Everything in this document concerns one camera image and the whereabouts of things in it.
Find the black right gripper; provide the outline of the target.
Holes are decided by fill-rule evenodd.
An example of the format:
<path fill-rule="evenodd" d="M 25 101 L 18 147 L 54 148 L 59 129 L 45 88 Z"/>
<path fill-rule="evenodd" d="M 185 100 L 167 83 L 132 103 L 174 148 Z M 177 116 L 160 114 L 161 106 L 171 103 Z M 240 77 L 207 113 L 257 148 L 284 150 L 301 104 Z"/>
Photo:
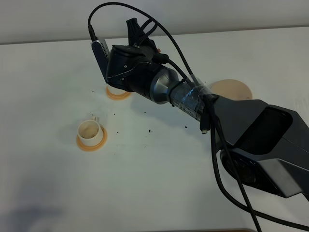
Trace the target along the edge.
<path fill-rule="evenodd" d="M 126 21 L 128 45 L 112 46 L 105 76 L 108 85 L 128 92 L 168 92 L 165 68 L 153 61 L 159 50 L 143 31 L 150 23 L 150 19 L 142 26 L 137 18 Z"/>

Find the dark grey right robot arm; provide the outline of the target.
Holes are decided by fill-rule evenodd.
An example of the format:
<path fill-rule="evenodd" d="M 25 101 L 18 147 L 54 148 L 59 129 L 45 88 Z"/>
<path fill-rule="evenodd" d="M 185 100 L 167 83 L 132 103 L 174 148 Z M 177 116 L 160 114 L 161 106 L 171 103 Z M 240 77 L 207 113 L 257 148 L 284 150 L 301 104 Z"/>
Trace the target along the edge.
<path fill-rule="evenodd" d="M 219 128 L 215 150 L 225 170 L 244 185 L 284 198 L 309 194 L 309 128 L 292 110 L 262 100 L 234 101 L 210 92 L 195 78 L 180 80 L 165 66 L 153 40 L 135 18 L 126 22 L 128 45 L 113 46 L 106 82 L 157 103 L 171 103 L 210 129 L 210 109 Z"/>

